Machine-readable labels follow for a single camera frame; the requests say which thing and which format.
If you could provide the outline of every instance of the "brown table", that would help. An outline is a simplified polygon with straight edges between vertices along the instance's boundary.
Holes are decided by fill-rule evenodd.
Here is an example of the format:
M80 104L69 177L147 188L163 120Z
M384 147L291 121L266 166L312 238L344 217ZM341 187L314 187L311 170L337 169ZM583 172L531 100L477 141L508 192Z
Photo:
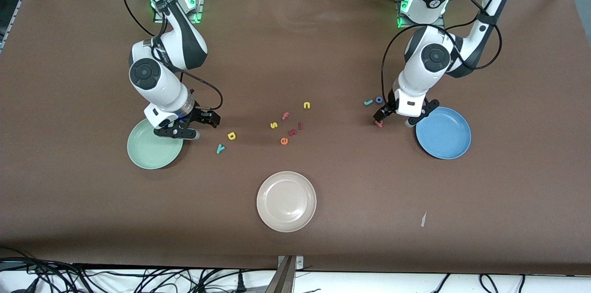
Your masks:
M130 4L148 24L146 1ZM475 12L454 0L446 24ZM175 162L146 171L126 152L146 105L127 54L148 36L121 0L24 0L0 54L0 243L67 262L272 268L299 254L317 270L589 274L591 49L574 1L509 0L500 27L493 66L428 94L472 132L463 157L441 161L401 117L378 129L377 106L363 105L397 32L392 1L205 0L210 53L194 72L223 91L222 124L198 126ZM318 196L310 224L288 234L255 205L283 170Z

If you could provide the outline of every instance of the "white floor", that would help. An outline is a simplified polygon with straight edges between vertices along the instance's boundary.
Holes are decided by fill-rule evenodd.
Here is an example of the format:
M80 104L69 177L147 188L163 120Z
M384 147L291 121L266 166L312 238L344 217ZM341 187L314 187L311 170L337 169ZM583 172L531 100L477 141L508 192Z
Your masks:
M143 270L115 270L125 274L143 274ZM190 270L193 279L199 278L201 270ZM97 271L89 270L88 274ZM224 270L217 275L228 274L235 270ZM246 287L264 287L273 277L273 271L246 272L244 284ZM319 293L432 293L437 289L443 274L370 274L353 272L298 272L295 279L294 293L308 293L320 289ZM493 275L499 293L517 293L521 276ZM26 289L36 278L24 271L6 271L0 273L0 293L10 293L17 289ZM99 274L92 280L109 293L132 293L138 286L140 279L134 277L118 277L109 274ZM153 280L142 292L152 291L167 278L160 276ZM234 291L238 277L229 276L216 281L208 287L208 292ZM62 288L59 280L55 285ZM177 276L168 283L175 283L179 293L189 291L190 283ZM492 285L485 281L488 289L494 292ZM158 293L176 293L173 285L159 288ZM485 293L479 284L477 275L452 275L443 286L441 293ZM589 293L591 292L591 278L567 276L527 276L522 293ZM50 293L47 284L40 282L36 293Z

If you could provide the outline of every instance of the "white paper scrap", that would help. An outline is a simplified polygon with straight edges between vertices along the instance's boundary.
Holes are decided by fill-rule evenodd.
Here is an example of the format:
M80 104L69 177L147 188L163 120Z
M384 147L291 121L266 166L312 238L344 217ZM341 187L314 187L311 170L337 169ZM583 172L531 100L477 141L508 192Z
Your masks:
M425 215L422 216L421 227L425 227L425 219L427 219L427 212L425 211Z

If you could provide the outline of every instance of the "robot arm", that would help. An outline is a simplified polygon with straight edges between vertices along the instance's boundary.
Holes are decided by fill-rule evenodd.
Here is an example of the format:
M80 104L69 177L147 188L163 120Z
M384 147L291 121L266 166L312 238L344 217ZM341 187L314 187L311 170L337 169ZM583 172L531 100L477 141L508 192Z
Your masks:
M410 0L406 15L414 22L435 22L448 0ZM388 94L386 104L376 112L374 119L382 121L392 113L408 116L413 126L425 118L439 102L426 101L427 91L447 73L458 78L473 72L482 55L506 0L483 0L485 13L479 12L470 34L466 38L451 35L435 26L419 28L412 36L404 53L405 68L399 74ZM468 66L458 58L460 56Z
M192 91L173 71L201 66L207 57L207 46L187 19L179 0L154 1L173 30L133 45L129 54L129 80L150 102L144 113L156 135L196 139L199 134L188 128L189 123L198 121L216 127L220 118L211 110L201 111Z

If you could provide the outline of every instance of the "blue plastic piece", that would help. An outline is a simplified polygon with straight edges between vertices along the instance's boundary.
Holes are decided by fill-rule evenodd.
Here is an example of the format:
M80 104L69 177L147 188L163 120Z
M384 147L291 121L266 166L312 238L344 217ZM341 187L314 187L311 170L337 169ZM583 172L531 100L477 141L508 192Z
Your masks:
M451 108L435 108L418 122L415 130L418 143L435 158L456 159L470 147L470 126Z

